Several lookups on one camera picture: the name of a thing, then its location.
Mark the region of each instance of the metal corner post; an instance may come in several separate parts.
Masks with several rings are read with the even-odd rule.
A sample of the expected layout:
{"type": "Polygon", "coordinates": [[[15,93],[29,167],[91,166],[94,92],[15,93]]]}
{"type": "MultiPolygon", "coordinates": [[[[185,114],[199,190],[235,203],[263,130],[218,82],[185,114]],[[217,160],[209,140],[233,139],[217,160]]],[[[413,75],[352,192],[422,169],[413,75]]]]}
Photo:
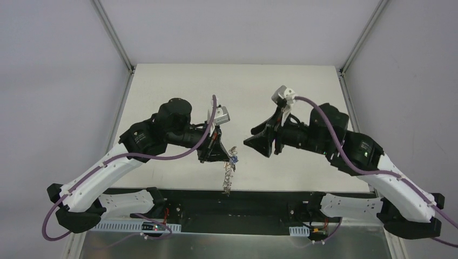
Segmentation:
{"type": "Polygon", "coordinates": [[[360,124],[356,116],[355,107],[348,92],[347,84],[345,83],[345,77],[342,73],[338,72],[340,88],[342,88],[343,97],[345,98],[345,104],[347,105],[348,115],[350,117],[350,122],[352,123],[353,131],[360,132],[360,124]]]}
{"type": "Polygon", "coordinates": [[[105,11],[105,8],[103,7],[102,3],[100,0],[91,0],[92,6],[94,7],[97,15],[100,18],[100,21],[103,24],[103,27],[106,30],[106,33],[110,37],[111,41],[113,42],[114,48],[118,51],[119,56],[123,60],[124,64],[126,65],[128,71],[132,73],[134,66],[132,65],[132,62],[129,59],[129,56],[127,55],[126,50],[124,49],[121,41],[119,40],[118,35],[116,34],[116,31],[113,27],[113,24],[111,24],[111,21],[108,17],[108,14],[105,11]]]}
{"type": "Polygon", "coordinates": [[[124,106],[127,101],[127,95],[129,94],[129,90],[132,84],[134,73],[135,73],[135,69],[132,70],[132,73],[129,74],[129,77],[127,79],[126,87],[124,88],[124,93],[123,93],[123,96],[121,97],[121,101],[118,106],[118,111],[116,112],[116,117],[114,119],[113,127],[111,128],[111,131],[110,131],[109,142],[108,142],[105,152],[108,152],[113,147],[113,143],[115,142],[114,140],[116,137],[116,132],[118,131],[119,122],[121,121],[121,115],[123,114],[124,106]]]}
{"type": "Polygon", "coordinates": [[[356,54],[358,54],[358,52],[361,50],[361,47],[363,46],[367,37],[369,36],[372,29],[374,28],[375,23],[380,18],[381,14],[383,13],[385,7],[387,6],[389,2],[390,0],[380,0],[379,1],[369,21],[367,22],[366,26],[364,27],[363,31],[361,32],[361,35],[359,36],[354,47],[352,48],[350,55],[348,55],[348,58],[345,60],[345,63],[343,64],[342,68],[340,69],[340,72],[342,73],[343,76],[345,76],[345,73],[347,72],[348,68],[351,66],[353,60],[355,59],[356,54]]]}

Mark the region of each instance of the silver metal surface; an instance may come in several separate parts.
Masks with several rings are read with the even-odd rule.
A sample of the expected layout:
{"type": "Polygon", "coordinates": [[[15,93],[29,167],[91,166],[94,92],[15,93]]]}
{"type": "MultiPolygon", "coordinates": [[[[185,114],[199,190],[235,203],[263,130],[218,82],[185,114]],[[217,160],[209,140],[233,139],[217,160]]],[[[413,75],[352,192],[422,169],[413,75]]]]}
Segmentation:
{"type": "Polygon", "coordinates": [[[148,241],[133,236],[104,250],[88,247],[106,246],[126,235],[128,233],[89,232],[80,258],[391,258],[383,228],[356,226],[342,226],[325,245],[308,245],[310,241],[306,237],[180,234],[148,241]]]}
{"type": "Polygon", "coordinates": [[[213,123],[215,124],[215,126],[219,126],[231,120],[226,106],[218,107],[216,111],[216,115],[213,119],[213,123]]]}
{"type": "Polygon", "coordinates": [[[121,41],[119,40],[119,37],[116,34],[113,24],[111,24],[111,21],[108,18],[108,15],[106,14],[106,11],[103,8],[102,3],[100,2],[100,0],[91,0],[91,2],[92,2],[92,5],[94,6],[96,13],[98,14],[100,18],[100,21],[103,24],[103,27],[106,30],[106,33],[108,34],[108,36],[110,36],[110,39],[113,42],[114,48],[118,51],[119,56],[124,61],[124,64],[126,65],[129,72],[132,73],[133,65],[126,53],[126,50],[124,49],[123,45],[121,44],[121,41]]]}
{"type": "Polygon", "coordinates": [[[356,54],[358,54],[358,51],[361,49],[363,43],[366,41],[367,36],[372,31],[372,28],[374,27],[375,22],[379,19],[380,15],[383,13],[383,10],[385,9],[389,1],[390,0],[380,0],[380,2],[378,3],[369,21],[367,22],[366,26],[364,27],[361,35],[359,36],[358,40],[356,41],[355,46],[353,47],[352,51],[350,52],[350,55],[348,56],[347,60],[343,64],[342,69],[340,70],[343,74],[347,72],[348,68],[350,67],[353,60],[355,59],[356,54]]]}

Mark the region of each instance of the robotic arm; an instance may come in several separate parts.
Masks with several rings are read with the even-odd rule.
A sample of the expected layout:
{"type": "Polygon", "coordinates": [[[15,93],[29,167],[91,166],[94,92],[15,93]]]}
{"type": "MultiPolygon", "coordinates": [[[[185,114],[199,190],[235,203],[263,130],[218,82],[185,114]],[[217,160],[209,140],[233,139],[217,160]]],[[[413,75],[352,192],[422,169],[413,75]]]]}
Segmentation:
{"type": "Polygon", "coordinates": [[[322,212],[328,217],[379,220],[388,232],[406,239],[440,235],[441,221],[435,218],[432,205],[443,209],[442,194],[430,194],[420,189],[390,161],[382,147],[371,137],[347,130],[348,115],[339,112],[330,104],[320,105],[319,107],[331,122],[340,146],[357,169],[391,171],[400,177],[389,174],[358,173],[345,163],[323,118],[316,109],[311,111],[309,125],[291,114],[295,97],[296,94],[292,89],[286,86],[279,88],[272,96],[272,100],[277,104],[275,113],[262,124],[252,128],[253,136],[246,139],[244,144],[265,157],[270,157],[274,140],[276,155],[281,153],[285,145],[323,154],[332,166],[367,182],[383,195],[375,199],[357,199],[317,192],[307,204],[306,212],[309,214],[322,212]],[[425,202],[409,185],[418,188],[428,200],[433,202],[430,204],[425,202]]]}
{"type": "Polygon", "coordinates": [[[151,214],[160,209],[155,204],[163,203],[164,199],[156,188],[136,193],[103,194],[123,175],[149,161],[144,155],[142,158],[123,154],[156,156],[163,154],[168,144],[192,148],[203,140],[197,147],[200,162],[229,161],[230,156],[221,143],[220,129],[221,124],[229,122],[229,114],[226,107],[217,104],[214,108],[208,111],[206,122],[193,125],[190,124],[191,104],[184,99],[171,99],[151,118],[133,124],[120,136],[119,143],[80,177],[65,185],[50,185],[47,191],[52,202],[66,195],[56,211],[59,224],[73,233],[81,233],[93,228],[101,219],[131,213],[151,214]],[[208,124],[212,112],[214,119],[208,124]]]}

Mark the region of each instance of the white wall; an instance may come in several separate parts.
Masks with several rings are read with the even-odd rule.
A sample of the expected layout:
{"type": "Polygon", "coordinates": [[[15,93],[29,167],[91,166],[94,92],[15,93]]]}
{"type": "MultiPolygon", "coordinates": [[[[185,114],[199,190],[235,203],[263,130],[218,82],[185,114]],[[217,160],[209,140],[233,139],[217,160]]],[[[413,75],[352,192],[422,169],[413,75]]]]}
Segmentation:
{"type": "Polygon", "coordinates": [[[0,257],[58,258],[46,188],[102,155],[127,70],[89,0],[3,0],[0,24],[0,257]]]}
{"type": "MultiPolygon", "coordinates": [[[[347,72],[363,132],[419,186],[446,197],[458,220],[458,2],[391,1],[347,72]]],[[[458,230],[442,220],[442,238],[458,230]]],[[[406,241],[411,258],[457,258],[431,240],[406,241]]]]}
{"type": "Polygon", "coordinates": [[[134,64],[341,66],[379,0],[104,0],[134,64]]]}

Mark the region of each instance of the white table surface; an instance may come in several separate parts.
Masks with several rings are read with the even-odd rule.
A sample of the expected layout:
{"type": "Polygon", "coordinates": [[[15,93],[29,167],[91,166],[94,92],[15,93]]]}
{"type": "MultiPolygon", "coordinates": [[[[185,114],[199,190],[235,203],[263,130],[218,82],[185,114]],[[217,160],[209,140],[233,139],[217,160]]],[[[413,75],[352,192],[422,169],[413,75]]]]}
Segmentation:
{"type": "MultiPolygon", "coordinates": [[[[271,96],[281,85],[347,112],[333,66],[138,64],[116,141],[132,124],[149,118],[174,97],[189,101],[191,123],[201,123],[215,94],[231,117],[221,126],[223,144],[227,149],[237,146],[238,151],[232,190],[368,192],[365,182],[337,171],[323,155],[285,146],[280,155],[268,159],[243,145],[250,129],[274,113],[271,96]]],[[[293,114],[308,124],[311,110],[308,104],[296,102],[293,114]]],[[[184,151],[169,145],[162,156],[184,151]]],[[[202,164],[195,152],[177,161],[150,160],[114,186],[222,190],[224,174],[222,162],[202,164]]]]}

